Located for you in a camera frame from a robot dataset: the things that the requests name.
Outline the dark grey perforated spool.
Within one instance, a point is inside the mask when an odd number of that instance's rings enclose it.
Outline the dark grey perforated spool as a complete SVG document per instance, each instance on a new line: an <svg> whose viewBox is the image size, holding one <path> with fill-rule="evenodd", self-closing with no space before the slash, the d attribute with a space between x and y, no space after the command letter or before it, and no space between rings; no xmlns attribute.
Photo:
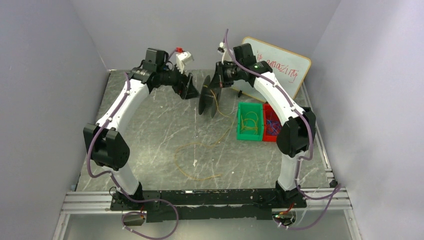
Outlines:
<svg viewBox="0 0 424 240"><path fill-rule="evenodd" d="M204 90L202 85L198 101L198 114L202 115L210 110L210 116L213 118L218 111L217 105L219 105L221 93L222 89Z"/></svg>

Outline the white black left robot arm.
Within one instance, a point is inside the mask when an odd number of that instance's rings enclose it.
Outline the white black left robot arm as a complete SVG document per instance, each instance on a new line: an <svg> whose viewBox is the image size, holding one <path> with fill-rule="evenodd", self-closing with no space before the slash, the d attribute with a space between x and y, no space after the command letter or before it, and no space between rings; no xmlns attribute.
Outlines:
<svg viewBox="0 0 424 240"><path fill-rule="evenodd" d="M91 178L109 175L121 195L143 202L142 184L128 164L130 148L124 140L125 130L153 89L170 86L183 100L199 96L193 75L185 72L186 64L193 60L190 52L179 47L170 53L148 48L140 65L124 72L124 86L111 107L96 123L88 123L83 129L85 162Z"/></svg>

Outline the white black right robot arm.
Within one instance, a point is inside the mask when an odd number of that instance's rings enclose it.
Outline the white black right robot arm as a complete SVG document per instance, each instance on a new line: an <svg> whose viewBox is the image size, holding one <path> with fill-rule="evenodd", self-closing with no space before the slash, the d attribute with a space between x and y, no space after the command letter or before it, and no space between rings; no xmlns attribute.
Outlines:
<svg viewBox="0 0 424 240"><path fill-rule="evenodd" d="M214 74L208 75L200 92L198 114L211 111L214 117L219 107L223 88L243 80L257 90L276 113L281 130L276 137L282 152L281 170L275 184L275 196L260 200L258 204L272 203L299 205L305 196L300 189L299 174L302 161L313 157L316 116L309 107L299 106L278 82L266 61L257 61L252 46L244 43L229 49L226 42L219 43L221 61L216 62Z"/></svg>

